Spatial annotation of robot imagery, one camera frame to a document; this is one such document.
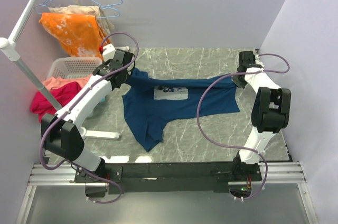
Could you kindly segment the blue t-shirt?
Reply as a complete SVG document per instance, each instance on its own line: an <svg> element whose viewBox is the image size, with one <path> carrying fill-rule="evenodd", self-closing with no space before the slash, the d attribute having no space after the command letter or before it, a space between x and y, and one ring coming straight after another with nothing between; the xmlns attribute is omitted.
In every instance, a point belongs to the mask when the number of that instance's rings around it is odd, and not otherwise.
<svg viewBox="0 0 338 224"><path fill-rule="evenodd" d="M147 152L163 140L169 122L196 116L237 113L236 85L225 78L159 80L134 69L123 95L124 119L135 140Z"/></svg>

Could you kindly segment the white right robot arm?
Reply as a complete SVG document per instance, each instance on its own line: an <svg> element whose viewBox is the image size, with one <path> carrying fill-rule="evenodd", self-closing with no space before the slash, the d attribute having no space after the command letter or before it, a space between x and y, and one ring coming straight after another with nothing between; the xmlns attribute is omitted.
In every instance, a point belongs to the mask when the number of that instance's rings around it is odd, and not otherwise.
<svg viewBox="0 0 338 224"><path fill-rule="evenodd" d="M237 72L232 81L240 88L250 85L256 99L251 112L252 130L244 149L233 159L232 176L235 181L259 179L260 156L265 154L269 141L288 125L292 94L271 80L252 51L239 53Z"/></svg>

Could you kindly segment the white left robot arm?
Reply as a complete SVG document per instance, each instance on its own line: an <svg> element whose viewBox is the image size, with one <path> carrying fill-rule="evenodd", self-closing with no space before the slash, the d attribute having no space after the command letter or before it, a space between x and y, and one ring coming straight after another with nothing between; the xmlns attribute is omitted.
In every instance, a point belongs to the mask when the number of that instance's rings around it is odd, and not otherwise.
<svg viewBox="0 0 338 224"><path fill-rule="evenodd" d="M105 161L85 147L80 129L100 101L127 81L128 67L135 59L131 52L116 50L112 59L94 69L88 83L66 106L54 115L42 117L40 158L47 150L87 171L87 177L94 183L107 177Z"/></svg>

